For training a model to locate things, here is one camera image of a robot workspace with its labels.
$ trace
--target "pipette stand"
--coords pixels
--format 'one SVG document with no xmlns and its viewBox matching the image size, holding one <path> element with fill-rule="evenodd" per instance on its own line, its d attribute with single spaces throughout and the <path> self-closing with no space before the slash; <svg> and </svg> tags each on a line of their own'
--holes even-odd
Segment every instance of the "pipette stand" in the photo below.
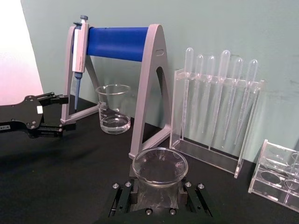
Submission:
<svg viewBox="0 0 299 224">
<path fill-rule="evenodd" d="M 70 27 L 66 49 L 65 89 L 64 94 L 70 96 L 72 72 L 72 45 L 75 26 Z M 141 73 L 138 88 L 135 122 L 129 157 L 133 159 L 145 148 L 155 147 L 169 137 L 171 131 L 170 77 L 163 28 L 152 24 L 148 28 L 90 28 L 87 43 L 85 67 L 91 78 L 94 89 L 99 84 L 91 56 L 123 59 L 141 62 Z M 165 126 L 158 133 L 142 143 L 147 104 L 154 76 L 158 76 L 161 88 Z M 69 114 L 70 105 L 62 108 L 62 123 L 76 121 L 98 111 L 93 106 L 83 111 Z"/>
<path fill-rule="evenodd" d="M 238 96 L 240 96 L 239 99 L 243 98 L 246 88 L 249 89 L 251 94 L 251 100 L 247 103 L 247 119 L 242 124 L 242 134 L 236 134 L 236 119 L 231 120 L 230 128 L 228 129 L 229 134 L 227 135 L 233 137 L 226 138 L 225 140 L 223 140 L 225 125 L 218 124 L 223 119 L 223 114 L 225 114 L 227 109 L 227 105 L 225 106 L 227 101 L 224 100 L 224 95 L 222 94 L 220 99 L 210 97 L 207 108 L 204 108 L 208 111 L 204 121 L 200 120 L 203 119 L 202 114 L 199 112 L 202 105 L 199 104 L 199 107 L 195 109 L 191 105 L 193 97 L 196 97 L 197 102 L 203 102 L 202 92 L 207 80 L 208 76 L 206 74 L 198 76 L 198 74 L 195 74 L 194 72 L 187 74 L 187 72 L 183 69 L 175 71 L 170 148 L 176 149 L 193 158 L 232 173 L 235 178 L 237 178 L 242 168 L 245 148 L 248 147 L 246 143 L 254 117 L 257 99 L 263 85 L 263 80 L 260 82 L 250 82 L 250 85 L 248 85 L 246 80 L 240 79 L 236 82 L 235 79 L 227 77 L 223 82 L 219 82 L 219 78 L 216 75 L 212 76 L 210 81 L 212 86 L 223 85 L 224 88 L 232 88 L 232 86 L 236 86 L 238 89 Z M 196 82 L 201 84 L 201 90 L 199 91 L 198 96 L 194 96 L 193 92 L 193 86 L 196 85 L 194 84 Z M 216 117 L 218 125 L 216 125 L 216 130 L 211 130 L 212 116 L 210 114 L 213 114 L 213 108 L 215 107 L 215 102 L 217 100 L 221 100 L 221 107 L 219 108 L 219 112 Z M 238 114 L 240 114 L 240 107 L 238 105 L 240 106 L 240 101 L 236 105 L 235 100 L 233 106 L 234 118 L 238 117 Z"/>
<path fill-rule="evenodd" d="M 147 102 L 153 77 L 158 75 L 164 107 L 165 126 L 162 130 L 142 143 Z M 155 147 L 167 139 L 171 131 L 170 77 L 168 72 L 167 52 L 164 32 L 161 25 L 150 25 L 142 57 L 135 123 L 129 157 L 133 159 L 143 149 Z"/>
<path fill-rule="evenodd" d="M 73 63 L 73 53 L 72 53 L 72 46 L 74 43 L 74 31 L 76 26 L 71 26 L 69 29 L 67 42 L 66 42 L 66 57 L 65 57 L 65 86 L 64 86 L 64 95 L 70 97 L 71 95 L 71 80 L 73 77 L 72 71 L 72 63 Z M 100 86 L 98 78 L 96 76 L 93 63 L 91 57 L 86 55 L 85 67 L 87 72 L 90 76 L 94 89 Z M 62 105 L 62 114 L 61 114 L 61 122 L 64 124 L 68 124 L 70 122 L 79 120 L 81 118 L 87 117 L 98 112 L 98 106 L 93 106 L 87 108 L 85 110 L 70 114 L 70 104 Z"/>
</svg>

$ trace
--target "mint green wall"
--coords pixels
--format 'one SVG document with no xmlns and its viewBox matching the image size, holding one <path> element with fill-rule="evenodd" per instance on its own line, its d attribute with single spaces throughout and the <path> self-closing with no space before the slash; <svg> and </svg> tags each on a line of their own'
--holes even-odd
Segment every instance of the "mint green wall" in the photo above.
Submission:
<svg viewBox="0 0 299 224">
<path fill-rule="evenodd" d="M 293 147 L 299 133 L 299 1 L 297 0 L 22 0 L 43 90 L 63 91 L 65 43 L 69 26 L 81 14 L 98 27 L 164 27 L 171 74 L 182 68 L 184 51 L 219 55 L 228 49 L 257 59 L 257 79 L 266 80 L 246 159 L 253 161 L 263 140 Z M 94 59 L 106 84 L 124 83 L 137 92 L 140 64 Z M 96 101 L 84 76 L 81 97 Z M 161 124 L 157 80 L 147 121 Z"/>
</svg>

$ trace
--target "transfer pipette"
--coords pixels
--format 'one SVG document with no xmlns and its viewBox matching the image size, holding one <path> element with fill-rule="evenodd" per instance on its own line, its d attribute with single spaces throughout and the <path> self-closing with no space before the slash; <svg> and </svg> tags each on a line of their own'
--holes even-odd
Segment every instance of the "transfer pipette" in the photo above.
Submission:
<svg viewBox="0 0 299 224">
<path fill-rule="evenodd" d="M 186 113 L 187 113 L 187 101 L 188 101 L 188 89 L 189 89 L 189 78 L 193 68 L 193 49 L 188 48 L 185 55 L 185 86 L 184 86 L 184 98 L 183 98 L 183 114 L 182 114 L 182 138 L 185 135 L 186 127 Z"/>
<path fill-rule="evenodd" d="M 226 75 L 228 73 L 229 59 L 230 59 L 230 52 L 228 50 L 223 51 L 221 54 L 221 57 L 220 57 L 220 64 L 219 64 L 219 70 L 218 70 L 218 81 L 216 83 L 216 92 L 215 92 L 216 101 L 215 101 L 215 107 L 214 107 L 214 112 L 213 112 L 212 132 L 211 132 L 211 135 L 209 138 L 209 142 L 210 142 L 209 147 L 211 147 L 215 128 L 216 128 L 223 83 L 224 83 L 224 81 L 226 79 Z"/>
<path fill-rule="evenodd" d="M 199 106 L 199 84 L 200 84 L 200 78 L 202 74 L 202 65 L 204 62 L 204 57 L 202 55 L 198 55 L 196 58 L 196 65 L 195 65 L 195 84 L 194 84 L 194 93 L 193 98 L 191 102 L 191 130 L 196 133 L 195 125 L 196 120 L 198 117 L 198 106 Z"/>
<path fill-rule="evenodd" d="M 246 87 L 245 87 L 243 101 L 242 101 L 242 105 L 241 105 L 241 109 L 240 109 L 240 115 L 239 115 L 239 119 L 238 119 L 237 133 L 235 136 L 235 144 L 237 143 L 237 140 L 238 140 L 238 137 L 240 134 L 240 130 L 242 127 L 242 123 L 243 123 L 243 120 L 245 117 L 245 111 L 246 111 L 249 94 L 250 94 L 250 86 L 256 78 L 256 72 L 257 72 L 257 60 L 251 60 L 248 65 L 248 70 L 247 70 L 247 74 L 246 74 Z"/>
<path fill-rule="evenodd" d="M 208 104 L 209 104 L 209 96 L 210 96 L 210 89 L 211 89 L 211 81 L 213 79 L 215 70 L 215 57 L 209 56 L 207 59 L 207 65 L 206 65 L 206 86 L 205 86 L 205 92 L 204 96 L 202 98 L 202 106 L 200 107 L 200 123 L 199 127 L 201 127 L 201 133 L 205 130 L 205 122 L 206 122 L 206 113 L 208 110 Z"/>
<path fill-rule="evenodd" d="M 223 140 L 225 140 L 226 132 L 228 130 L 228 124 L 230 121 L 230 116 L 231 116 L 232 108 L 233 108 L 233 104 L 234 104 L 236 86 L 240 80 L 242 68 L 243 68 L 243 59 L 241 59 L 239 57 L 235 60 L 233 73 L 232 73 L 232 79 L 234 79 L 233 80 L 234 83 L 233 83 L 232 90 L 229 95 L 228 108 L 226 110 L 226 115 L 225 115 L 225 130 L 224 130 Z"/>
</svg>

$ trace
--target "glass beaker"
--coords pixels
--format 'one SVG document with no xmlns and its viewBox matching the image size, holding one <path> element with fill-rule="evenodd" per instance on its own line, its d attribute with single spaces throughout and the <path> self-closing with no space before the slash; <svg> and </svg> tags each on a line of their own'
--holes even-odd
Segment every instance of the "glass beaker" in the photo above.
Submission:
<svg viewBox="0 0 299 224">
<path fill-rule="evenodd" d="M 128 106 L 131 88 L 127 85 L 111 84 L 96 89 L 99 97 L 101 129 L 108 134 L 120 134 L 131 127 Z"/>
<path fill-rule="evenodd" d="M 188 163 L 179 152 L 156 147 L 141 151 L 133 159 L 138 178 L 138 202 L 133 210 L 178 208 L 178 183 L 188 172 Z"/>
</svg>

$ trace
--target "clear liquid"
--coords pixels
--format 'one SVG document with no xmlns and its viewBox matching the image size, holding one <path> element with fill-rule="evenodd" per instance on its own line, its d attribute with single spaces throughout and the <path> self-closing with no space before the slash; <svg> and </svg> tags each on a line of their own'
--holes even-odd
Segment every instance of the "clear liquid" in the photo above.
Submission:
<svg viewBox="0 0 299 224">
<path fill-rule="evenodd" d="M 103 132 L 108 134 L 121 134 L 129 130 L 131 127 L 131 120 L 128 116 L 122 114 L 114 114 L 103 117 L 100 122 Z"/>
</svg>

